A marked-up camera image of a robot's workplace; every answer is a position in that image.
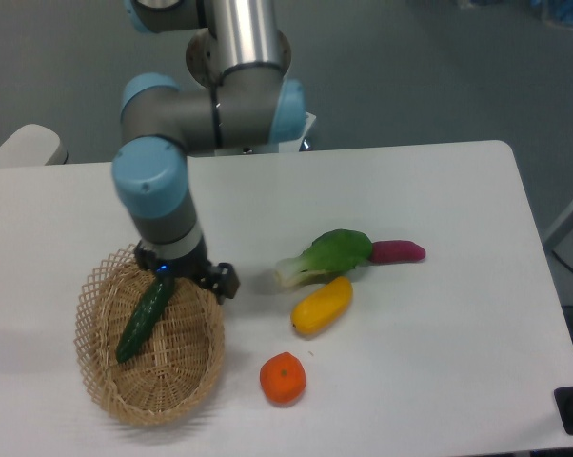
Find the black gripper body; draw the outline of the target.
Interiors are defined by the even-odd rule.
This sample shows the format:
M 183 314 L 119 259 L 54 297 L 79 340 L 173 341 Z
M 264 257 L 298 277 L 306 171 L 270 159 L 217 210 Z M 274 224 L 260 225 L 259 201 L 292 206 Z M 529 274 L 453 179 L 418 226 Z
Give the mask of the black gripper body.
M 205 242 L 200 242 L 190 253 L 177 256 L 175 259 L 159 257 L 139 242 L 134 248 L 134 258 L 137 266 L 142 270 L 148 270 L 160 276 L 186 278 L 197 285 L 206 281 L 210 265 Z

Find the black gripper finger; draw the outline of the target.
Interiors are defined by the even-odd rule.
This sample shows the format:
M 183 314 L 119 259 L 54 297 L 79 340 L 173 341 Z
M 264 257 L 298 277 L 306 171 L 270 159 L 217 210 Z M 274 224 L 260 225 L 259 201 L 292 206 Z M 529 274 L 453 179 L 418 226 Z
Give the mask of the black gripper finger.
M 231 263 L 208 263 L 203 267 L 199 287 L 210 291 L 219 305 L 226 299 L 233 299 L 240 287 L 240 280 Z

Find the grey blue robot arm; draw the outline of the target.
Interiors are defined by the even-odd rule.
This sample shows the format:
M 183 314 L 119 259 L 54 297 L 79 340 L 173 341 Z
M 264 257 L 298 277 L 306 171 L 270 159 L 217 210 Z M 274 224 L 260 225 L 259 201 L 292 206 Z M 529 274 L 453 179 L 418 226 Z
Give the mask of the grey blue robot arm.
M 138 266 L 187 278 L 218 300 L 234 297 L 235 269 L 213 264 L 188 186 L 190 155 L 298 139 L 306 125 L 303 86 L 286 79 L 269 1 L 128 1 L 141 32 L 199 30 L 208 80 L 185 92 L 163 74 L 130 80 L 122 95 L 122 147 L 111 166 L 117 195 L 140 234 Z

